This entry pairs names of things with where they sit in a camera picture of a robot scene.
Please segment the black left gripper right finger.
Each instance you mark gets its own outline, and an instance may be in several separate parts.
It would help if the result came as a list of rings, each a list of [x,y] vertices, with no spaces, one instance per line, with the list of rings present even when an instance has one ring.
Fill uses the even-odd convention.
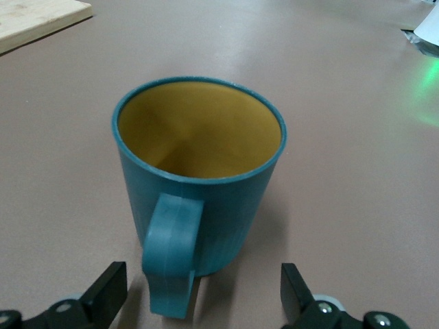
[[[313,294],[294,263],[281,265],[281,302],[287,318],[284,328],[408,328],[400,317],[369,311],[362,319],[346,312],[334,297]]]

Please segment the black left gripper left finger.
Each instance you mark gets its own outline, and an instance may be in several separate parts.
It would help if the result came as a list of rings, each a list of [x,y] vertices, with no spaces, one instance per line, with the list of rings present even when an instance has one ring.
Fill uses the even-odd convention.
[[[60,300],[33,318],[2,310],[1,327],[109,328],[127,295],[126,263],[113,262],[79,298]]]

